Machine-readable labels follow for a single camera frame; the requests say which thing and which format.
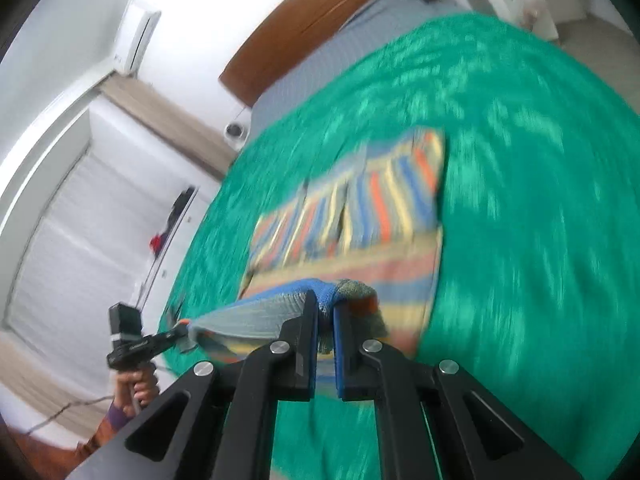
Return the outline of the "person's left hand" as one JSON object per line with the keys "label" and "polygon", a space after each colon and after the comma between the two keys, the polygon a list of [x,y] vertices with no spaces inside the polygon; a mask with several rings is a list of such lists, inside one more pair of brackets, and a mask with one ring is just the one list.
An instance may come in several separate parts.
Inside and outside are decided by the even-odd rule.
{"label": "person's left hand", "polygon": [[114,407],[126,416],[137,415],[160,394],[153,363],[145,363],[136,370],[115,374]]}

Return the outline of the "orange purple sleeve forearm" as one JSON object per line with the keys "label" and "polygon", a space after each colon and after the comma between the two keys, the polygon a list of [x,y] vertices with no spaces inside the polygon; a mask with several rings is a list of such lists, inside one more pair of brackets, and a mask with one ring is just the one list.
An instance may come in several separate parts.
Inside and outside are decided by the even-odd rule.
{"label": "orange purple sleeve forearm", "polygon": [[112,440],[119,430],[124,428],[133,418],[134,410],[132,408],[120,408],[112,403],[94,435],[87,442],[77,445],[75,456],[82,462],[101,446],[106,445],[109,440]]}

